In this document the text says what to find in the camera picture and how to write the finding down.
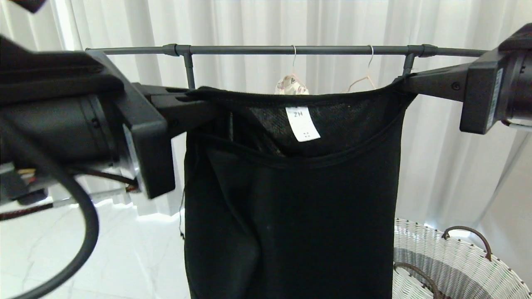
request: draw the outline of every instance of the vertical pole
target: vertical pole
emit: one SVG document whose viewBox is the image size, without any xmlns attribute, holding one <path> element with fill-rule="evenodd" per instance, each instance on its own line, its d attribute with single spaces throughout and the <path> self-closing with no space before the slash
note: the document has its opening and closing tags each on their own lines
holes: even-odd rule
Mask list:
<svg viewBox="0 0 532 299">
<path fill-rule="evenodd" d="M 183 53 L 185 59 L 185 69 L 187 70 L 187 81 L 189 89 L 196 89 L 196 83 L 194 82 L 194 65 L 192 64 L 192 54 L 190 52 Z"/>
<path fill-rule="evenodd" d="M 413 53 L 410 53 L 405 57 L 403 65 L 403 76 L 409 74 L 412 70 L 412 67 L 414 66 L 414 58 L 415 54 Z"/>
</svg>

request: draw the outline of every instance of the clothes hanger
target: clothes hanger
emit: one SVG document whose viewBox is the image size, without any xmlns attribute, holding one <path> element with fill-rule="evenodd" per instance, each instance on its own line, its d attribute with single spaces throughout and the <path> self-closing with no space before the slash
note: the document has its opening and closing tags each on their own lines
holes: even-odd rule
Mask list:
<svg viewBox="0 0 532 299">
<path fill-rule="evenodd" d="M 373 55 L 374 55 L 374 50 L 373 50 L 373 46 L 372 45 L 368 45 L 371 47 L 371 58 L 369 60 L 369 63 L 368 63 L 368 70 L 367 70 L 367 73 L 364 77 L 356 80 L 355 82 L 351 83 L 351 85 L 349 85 L 347 91 L 343 92 L 343 93 L 348 93 L 350 90 L 351 90 L 351 87 L 353 87 L 353 85 L 357 84 L 358 82 L 360 81 L 364 81 L 366 79 L 369 80 L 369 83 L 371 83 L 371 85 L 373 86 L 373 89 L 377 89 L 377 87 L 375 86 L 375 84 L 373 84 L 373 81 L 371 80 L 371 77 L 369 76 L 369 66 L 371 65 L 371 61 L 373 61 Z"/>
<path fill-rule="evenodd" d="M 292 74 L 284 76 L 275 88 L 276 95 L 308 95 L 309 90 L 303 81 L 295 73 L 295 63 L 297 57 L 296 46 L 294 48 L 294 59 L 292 60 Z"/>
</svg>

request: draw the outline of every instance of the black shirt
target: black shirt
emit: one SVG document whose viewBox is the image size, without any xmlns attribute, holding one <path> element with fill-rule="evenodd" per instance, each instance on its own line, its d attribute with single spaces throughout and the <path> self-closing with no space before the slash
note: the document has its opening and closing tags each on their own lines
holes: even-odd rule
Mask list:
<svg viewBox="0 0 532 299">
<path fill-rule="evenodd" d="M 224 113 L 187 135 L 185 265 L 192 298 L 392 297 L 404 112 L 396 83 L 362 93 L 200 88 Z M 286 107 L 320 138 L 298 142 Z"/>
</svg>

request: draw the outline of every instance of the basket handle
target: basket handle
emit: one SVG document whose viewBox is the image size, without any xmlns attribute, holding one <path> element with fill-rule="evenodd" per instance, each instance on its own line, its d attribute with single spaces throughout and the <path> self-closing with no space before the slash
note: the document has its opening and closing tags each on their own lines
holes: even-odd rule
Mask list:
<svg viewBox="0 0 532 299">
<path fill-rule="evenodd" d="M 453 229 L 463 229 L 463 230 L 470 231 L 473 234 L 477 235 L 482 240 L 482 242 L 484 242 L 484 246 L 486 247 L 485 258 L 487 258 L 490 262 L 492 261 L 492 248 L 489 246 L 488 240 L 486 240 L 486 238 L 479 231 L 472 229 L 470 227 L 467 227 L 467 226 L 451 226 L 443 232 L 442 238 L 447 240 L 447 238 L 449 238 L 449 231 Z"/>
<path fill-rule="evenodd" d="M 409 263 L 395 262 L 394 270 L 396 270 L 397 268 L 407 268 L 421 275 L 430 285 L 430 288 L 432 289 L 431 291 L 433 293 L 433 299 L 440 299 L 438 286 L 436 286 L 436 283 L 434 282 L 434 280 L 432 280 L 428 275 L 426 275 L 423 271 L 421 271 L 421 269 Z"/>
</svg>

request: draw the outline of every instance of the curtain fold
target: curtain fold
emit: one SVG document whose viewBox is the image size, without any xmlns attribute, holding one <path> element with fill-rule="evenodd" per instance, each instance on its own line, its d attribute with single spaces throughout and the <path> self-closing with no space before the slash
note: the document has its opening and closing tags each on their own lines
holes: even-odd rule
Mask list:
<svg viewBox="0 0 532 299">
<path fill-rule="evenodd" d="M 36 50 L 169 43 L 433 44 L 492 49 L 532 15 L 529 0 L 52 0 L 36 17 L 12 3 L 1 4 L 2 34 Z M 292 72 L 293 58 L 195 55 L 196 86 L 272 94 L 279 78 Z M 133 82 L 187 86 L 180 57 L 120 55 L 111 59 Z M 339 93 L 368 72 L 382 87 L 402 73 L 403 56 L 375 56 L 368 69 L 369 60 L 368 55 L 297 55 L 294 71 L 311 94 Z M 413 72 L 472 60 L 416 58 Z M 368 89 L 371 85 L 363 81 L 352 91 Z M 428 96 L 419 96 L 407 110 L 398 217 L 442 229 L 473 225 L 489 204 L 516 133 L 500 124 L 485 136 L 461 133 L 460 113 L 461 103 Z M 139 214 L 178 212 L 175 202 L 179 203 L 183 186 L 184 136 L 173 140 L 173 148 L 177 191 L 154 202 L 133 198 Z"/>
</svg>

